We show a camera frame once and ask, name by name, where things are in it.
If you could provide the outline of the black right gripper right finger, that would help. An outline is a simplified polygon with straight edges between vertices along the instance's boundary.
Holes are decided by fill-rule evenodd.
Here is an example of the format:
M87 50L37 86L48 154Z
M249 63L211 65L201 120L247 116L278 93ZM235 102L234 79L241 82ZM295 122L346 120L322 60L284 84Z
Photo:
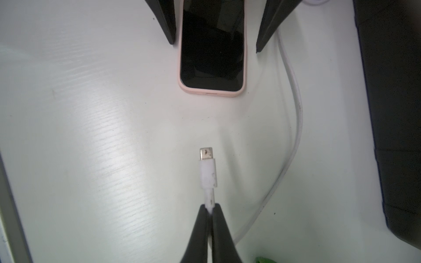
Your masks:
M211 215L212 262L242 263L235 248L220 204L216 203Z

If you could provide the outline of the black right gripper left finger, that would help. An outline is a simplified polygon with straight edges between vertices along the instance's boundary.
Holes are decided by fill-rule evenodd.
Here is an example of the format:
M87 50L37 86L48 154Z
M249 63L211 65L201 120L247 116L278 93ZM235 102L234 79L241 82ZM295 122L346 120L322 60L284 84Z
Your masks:
M201 205L181 263L207 263L210 219L205 205Z

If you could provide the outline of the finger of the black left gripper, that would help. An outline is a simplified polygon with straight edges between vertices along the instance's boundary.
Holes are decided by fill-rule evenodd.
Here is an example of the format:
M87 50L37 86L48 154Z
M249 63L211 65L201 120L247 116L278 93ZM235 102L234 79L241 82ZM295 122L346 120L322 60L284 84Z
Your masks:
M260 23L256 52L260 53L281 23L296 9L301 0L267 0Z
M146 0L145 2L157 18L169 44L174 45L177 32L174 0Z

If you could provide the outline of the black phone pink case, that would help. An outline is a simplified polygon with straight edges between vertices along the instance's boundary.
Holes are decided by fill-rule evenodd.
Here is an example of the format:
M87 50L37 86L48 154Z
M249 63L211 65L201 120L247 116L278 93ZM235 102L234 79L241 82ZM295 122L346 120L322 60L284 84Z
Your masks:
M178 83L187 93L236 97L246 87L244 1L181 1Z

